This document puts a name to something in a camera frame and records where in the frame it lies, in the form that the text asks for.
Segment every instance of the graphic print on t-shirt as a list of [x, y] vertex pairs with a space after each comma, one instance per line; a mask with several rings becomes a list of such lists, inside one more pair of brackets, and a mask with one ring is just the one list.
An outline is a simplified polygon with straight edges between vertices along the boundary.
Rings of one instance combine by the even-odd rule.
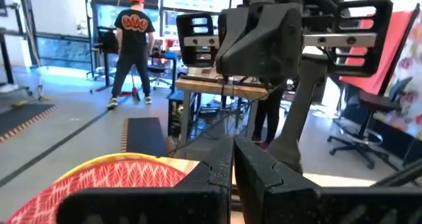
[[126, 30], [134, 30], [139, 32], [145, 32], [148, 27], [148, 21], [146, 19], [141, 19], [137, 14], [132, 14], [131, 16], [122, 16], [121, 24]]

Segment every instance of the broom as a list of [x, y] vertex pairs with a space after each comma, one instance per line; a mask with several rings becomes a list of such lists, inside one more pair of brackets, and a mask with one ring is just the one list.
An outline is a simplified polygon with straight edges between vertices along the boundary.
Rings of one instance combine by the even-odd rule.
[[136, 88], [135, 86], [135, 80], [133, 79], [133, 71], [131, 70], [131, 76], [132, 76], [132, 98], [135, 101], [140, 101], [140, 97], [139, 97], [139, 93], [138, 93], [138, 88]]

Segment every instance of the black floor mat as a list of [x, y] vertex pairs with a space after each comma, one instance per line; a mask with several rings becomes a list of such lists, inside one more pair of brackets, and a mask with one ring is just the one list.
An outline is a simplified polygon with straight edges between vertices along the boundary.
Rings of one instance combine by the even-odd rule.
[[166, 145], [158, 118], [126, 119], [123, 126], [122, 152], [166, 156]]
[[54, 110], [54, 105], [26, 104], [0, 114], [0, 143], [22, 132]]

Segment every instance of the black t-shirt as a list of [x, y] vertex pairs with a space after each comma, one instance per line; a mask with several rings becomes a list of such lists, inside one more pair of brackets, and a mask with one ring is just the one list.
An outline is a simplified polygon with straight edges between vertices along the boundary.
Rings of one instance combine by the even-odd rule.
[[123, 53], [136, 53], [146, 50], [146, 34], [155, 32], [151, 19], [142, 11], [127, 9], [120, 12], [114, 26], [122, 29]]

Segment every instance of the whiteboard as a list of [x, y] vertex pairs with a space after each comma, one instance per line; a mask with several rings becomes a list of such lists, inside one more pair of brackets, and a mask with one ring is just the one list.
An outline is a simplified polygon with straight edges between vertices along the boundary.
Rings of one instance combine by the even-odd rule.
[[86, 0], [30, 0], [37, 33], [88, 37]]

